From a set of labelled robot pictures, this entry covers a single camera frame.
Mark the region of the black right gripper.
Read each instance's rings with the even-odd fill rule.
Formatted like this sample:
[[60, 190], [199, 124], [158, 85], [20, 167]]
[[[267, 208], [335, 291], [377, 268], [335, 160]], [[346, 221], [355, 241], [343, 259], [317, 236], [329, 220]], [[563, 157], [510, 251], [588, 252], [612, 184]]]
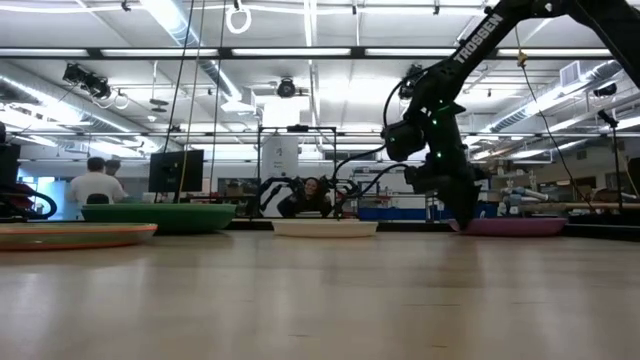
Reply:
[[436, 192], [443, 198], [464, 198], [452, 205], [452, 213], [460, 230], [466, 230], [472, 220], [481, 218], [482, 202], [474, 203], [480, 193], [476, 182], [487, 180], [489, 173], [476, 164], [468, 164], [452, 174], [435, 170], [430, 163], [404, 168], [404, 180], [416, 194]]

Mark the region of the purple plastic plate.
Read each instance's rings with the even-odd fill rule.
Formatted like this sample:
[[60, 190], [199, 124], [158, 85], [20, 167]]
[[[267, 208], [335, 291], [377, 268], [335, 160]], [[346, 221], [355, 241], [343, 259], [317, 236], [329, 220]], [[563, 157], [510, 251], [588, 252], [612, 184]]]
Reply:
[[567, 224], [565, 218], [477, 218], [465, 229], [455, 220], [450, 227], [468, 236], [492, 237], [551, 237], [558, 235]]

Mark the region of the white plastic plate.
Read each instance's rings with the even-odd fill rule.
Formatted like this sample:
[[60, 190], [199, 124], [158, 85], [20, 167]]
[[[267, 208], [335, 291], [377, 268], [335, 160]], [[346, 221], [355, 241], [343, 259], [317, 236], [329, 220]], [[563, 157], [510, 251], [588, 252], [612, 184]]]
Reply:
[[377, 222], [359, 220], [277, 220], [272, 222], [277, 236], [297, 238], [360, 238], [373, 236]]

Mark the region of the lime translucent plate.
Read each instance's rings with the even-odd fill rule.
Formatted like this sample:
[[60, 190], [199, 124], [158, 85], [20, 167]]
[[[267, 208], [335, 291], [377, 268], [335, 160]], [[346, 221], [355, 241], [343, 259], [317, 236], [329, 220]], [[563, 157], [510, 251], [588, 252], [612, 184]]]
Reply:
[[100, 247], [146, 241], [154, 231], [39, 233], [0, 235], [0, 248]]

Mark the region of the white grey pipe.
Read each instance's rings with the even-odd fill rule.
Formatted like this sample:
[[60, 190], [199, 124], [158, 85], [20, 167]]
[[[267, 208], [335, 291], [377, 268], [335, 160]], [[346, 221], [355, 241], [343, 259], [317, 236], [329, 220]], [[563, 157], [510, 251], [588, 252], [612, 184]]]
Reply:
[[503, 201], [509, 204], [519, 204], [521, 202], [547, 202], [549, 196], [524, 187], [502, 188]]

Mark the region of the metal storage shelf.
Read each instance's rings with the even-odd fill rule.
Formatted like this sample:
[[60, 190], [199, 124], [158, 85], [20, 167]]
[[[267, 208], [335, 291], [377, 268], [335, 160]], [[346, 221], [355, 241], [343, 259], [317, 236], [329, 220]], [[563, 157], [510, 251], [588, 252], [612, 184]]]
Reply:
[[397, 207], [427, 210], [427, 198], [424, 195], [415, 194], [411, 186], [405, 183], [402, 169], [392, 169], [376, 179], [380, 173], [381, 169], [369, 167], [356, 168], [353, 171], [351, 180], [360, 187], [360, 190], [370, 186], [361, 197], [350, 202], [352, 212], [356, 216], [359, 208]]

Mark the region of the black light stand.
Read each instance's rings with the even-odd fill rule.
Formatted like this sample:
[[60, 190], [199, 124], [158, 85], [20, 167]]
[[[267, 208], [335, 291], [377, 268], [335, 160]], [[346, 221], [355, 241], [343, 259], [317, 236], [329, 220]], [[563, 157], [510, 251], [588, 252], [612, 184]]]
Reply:
[[617, 139], [617, 133], [616, 133], [618, 122], [612, 116], [610, 116], [605, 110], [599, 110], [597, 114], [609, 126], [611, 130], [612, 149], [614, 153], [614, 164], [615, 164], [618, 211], [619, 213], [622, 213], [624, 207], [623, 207], [623, 197], [622, 197], [622, 188], [621, 188], [620, 162], [619, 162], [619, 152], [618, 152], [619, 147], [618, 147], [618, 139]]

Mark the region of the white column with sign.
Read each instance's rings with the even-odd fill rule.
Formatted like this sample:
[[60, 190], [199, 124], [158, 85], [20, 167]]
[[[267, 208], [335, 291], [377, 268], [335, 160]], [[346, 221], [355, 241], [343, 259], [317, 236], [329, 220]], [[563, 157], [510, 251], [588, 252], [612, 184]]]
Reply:
[[300, 107], [291, 99], [264, 106], [261, 136], [261, 176], [295, 177], [298, 174], [299, 138], [287, 135], [287, 127], [298, 125]]

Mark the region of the black overhead beam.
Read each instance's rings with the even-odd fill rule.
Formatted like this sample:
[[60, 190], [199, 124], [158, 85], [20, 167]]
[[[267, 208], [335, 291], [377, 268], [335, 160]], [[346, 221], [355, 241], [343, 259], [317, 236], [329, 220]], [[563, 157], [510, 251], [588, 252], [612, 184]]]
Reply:
[[203, 48], [29, 48], [0, 47], [7, 59], [427, 59], [438, 60], [454, 53], [452, 47], [203, 47]]

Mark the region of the black monitor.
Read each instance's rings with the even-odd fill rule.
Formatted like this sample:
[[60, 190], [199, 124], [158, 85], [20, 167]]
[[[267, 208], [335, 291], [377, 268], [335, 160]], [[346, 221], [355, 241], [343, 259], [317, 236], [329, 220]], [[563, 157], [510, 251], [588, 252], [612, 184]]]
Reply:
[[200, 192], [203, 182], [204, 151], [190, 150], [152, 154], [149, 192]]

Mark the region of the large dark green plate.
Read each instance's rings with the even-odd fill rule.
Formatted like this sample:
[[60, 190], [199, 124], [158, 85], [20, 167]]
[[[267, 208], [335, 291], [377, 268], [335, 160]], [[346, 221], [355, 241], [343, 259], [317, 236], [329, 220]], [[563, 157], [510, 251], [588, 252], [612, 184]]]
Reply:
[[236, 216], [233, 204], [114, 203], [87, 204], [81, 209], [87, 222], [152, 223], [157, 234], [210, 234], [227, 227]]

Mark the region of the black aluminium table frame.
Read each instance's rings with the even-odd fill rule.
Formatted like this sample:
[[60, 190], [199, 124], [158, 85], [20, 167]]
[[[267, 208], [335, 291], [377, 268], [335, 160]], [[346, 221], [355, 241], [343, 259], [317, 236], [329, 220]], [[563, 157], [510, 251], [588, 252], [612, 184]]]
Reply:
[[[272, 222], [277, 220], [252, 220], [238, 219], [232, 220], [232, 222], [222, 230], [231, 231], [268, 231], [274, 230]], [[0, 224], [5, 223], [93, 223], [80, 220], [74, 221], [9, 221], [5, 219], [0, 221]], [[377, 232], [411, 232], [411, 233], [435, 233], [435, 232], [456, 232], [454, 231], [448, 222], [443, 223], [418, 223], [418, 222], [381, 222], [378, 223]], [[567, 222], [562, 231], [556, 236], [565, 237], [581, 237], [581, 238], [593, 238], [604, 240], [619, 240], [628, 242], [640, 243], [640, 226], [630, 225], [602, 225], [602, 224], [587, 224], [587, 223], [574, 223]]]

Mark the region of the silver ventilation duct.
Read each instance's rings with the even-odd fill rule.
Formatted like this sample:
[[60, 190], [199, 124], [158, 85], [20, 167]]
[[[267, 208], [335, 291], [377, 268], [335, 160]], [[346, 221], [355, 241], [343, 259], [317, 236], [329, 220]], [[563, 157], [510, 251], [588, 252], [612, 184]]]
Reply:
[[482, 132], [496, 133], [507, 127], [559, 105], [572, 96], [609, 85], [625, 74], [615, 60], [573, 61], [559, 70], [559, 78], [538, 90], [528, 89], [525, 97], [515, 105], [498, 113]]
[[[194, 16], [180, 0], [139, 0], [143, 8], [169, 34], [174, 42], [187, 48], [203, 47], [201, 37], [193, 23]], [[240, 90], [220, 69], [214, 60], [199, 58], [196, 63], [200, 69], [220, 88], [228, 100], [240, 100]]]

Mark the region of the black background station frame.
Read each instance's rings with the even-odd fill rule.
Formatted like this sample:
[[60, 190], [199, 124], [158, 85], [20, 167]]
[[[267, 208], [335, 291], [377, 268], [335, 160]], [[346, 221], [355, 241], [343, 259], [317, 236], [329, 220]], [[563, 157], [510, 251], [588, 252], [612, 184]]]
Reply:
[[[316, 179], [318, 179], [318, 180], [319, 180], [321, 177], [315, 177], [315, 176], [304, 176], [304, 175], [301, 175], [301, 174], [299, 173], [299, 170], [300, 170], [300, 137], [299, 137], [299, 136], [297, 136], [297, 137], [299, 138], [299, 141], [298, 141], [298, 174], [297, 174], [295, 177], [300, 177], [300, 178], [302, 179], [302, 181], [303, 181], [303, 185], [304, 185], [305, 180], [306, 180], [306, 179], [308, 179], [308, 178], [316, 178]], [[262, 184], [262, 183], [264, 183], [267, 179], [269, 179], [269, 178], [263, 178], [263, 177], [261, 176], [261, 138], [260, 138], [260, 144], [259, 144], [259, 146], [258, 146], [257, 151], [258, 151], [258, 156], [259, 156], [259, 162], [258, 162], [258, 165], [257, 165], [257, 178], [258, 178], [258, 180], [260, 181], [260, 185], [261, 185], [261, 184]], [[262, 200], [265, 200], [265, 199], [269, 196], [269, 194], [270, 194], [271, 190], [272, 190], [274, 187], [275, 187], [275, 184], [273, 184], [273, 185], [272, 185], [272, 187], [271, 187], [269, 190], [267, 190], [267, 191], [263, 194]], [[287, 195], [284, 195], [283, 197], [281, 197], [281, 198], [278, 200], [277, 204], [275, 205], [275, 211], [277, 212], [277, 214], [278, 214], [280, 217], [282, 217], [282, 216], [280, 215], [280, 213], [279, 213], [279, 212], [278, 212], [278, 210], [277, 210], [277, 205], [278, 205], [278, 203], [279, 203], [283, 198], [285, 198]], [[320, 213], [319, 213], [319, 212], [303, 212], [303, 213], [316, 213], [316, 214], [319, 214], [319, 215], [320, 215]]]

